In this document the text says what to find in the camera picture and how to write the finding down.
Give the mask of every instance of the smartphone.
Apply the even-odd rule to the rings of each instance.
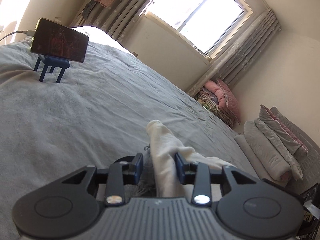
[[[84,62],[89,37],[45,18],[39,19],[30,51],[45,56]]]

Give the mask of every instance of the gray bedsheet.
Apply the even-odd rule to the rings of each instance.
[[[256,176],[223,121],[133,55],[89,43],[39,82],[30,40],[0,46],[0,238],[15,239],[11,209],[22,195],[93,163],[144,152],[147,123],[160,120],[186,146]]]

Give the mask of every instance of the metal bolt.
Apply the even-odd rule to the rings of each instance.
[[[122,202],[122,197],[117,196],[117,195],[109,196],[109,197],[107,197],[107,202],[109,204],[119,204]]]
[[[207,204],[210,201],[210,198],[206,195],[198,195],[193,198],[193,201],[197,204]]]

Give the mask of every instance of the window frame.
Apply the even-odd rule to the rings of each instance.
[[[207,0],[204,0],[202,3],[200,3],[198,7],[190,14],[189,17],[187,17],[187,19],[179,26],[177,30],[148,10],[148,7],[152,3],[152,1],[153,0],[151,0],[148,6],[146,6],[146,9],[142,12],[142,14],[145,17],[150,18],[151,20],[156,22],[159,26],[169,30],[172,34],[178,36],[180,39],[186,42],[188,46],[190,46],[193,49],[193,51],[196,51],[197,54],[201,56],[201,58],[207,59],[206,62],[216,58],[217,55],[220,54],[222,50],[224,50],[227,43],[232,39],[232,37],[236,34],[240,27],[253,14],[253,11],[244,0],[235,0],[235,2],[239,5],[243,12],[237,17],[237,19],[234,20],[234,22],[230,25],[227,31],[225,31],[223,35],[206,52],[202,52],[190,40],[188,40],[184,35],[182,35],[180,31]]]

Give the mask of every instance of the gray cloth hanging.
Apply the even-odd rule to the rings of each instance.
[[[232,89],[279,30],[273,10],[267,9],[212,63],[187,94],[194,97],[208,80],[217,78]]]
[[[121,44],[150,2],[151,0],[114,0],[110,7],[105,8],[100,3],[92,6],[90,1],[83,15],[77,17],[70,26],[100,28]]]

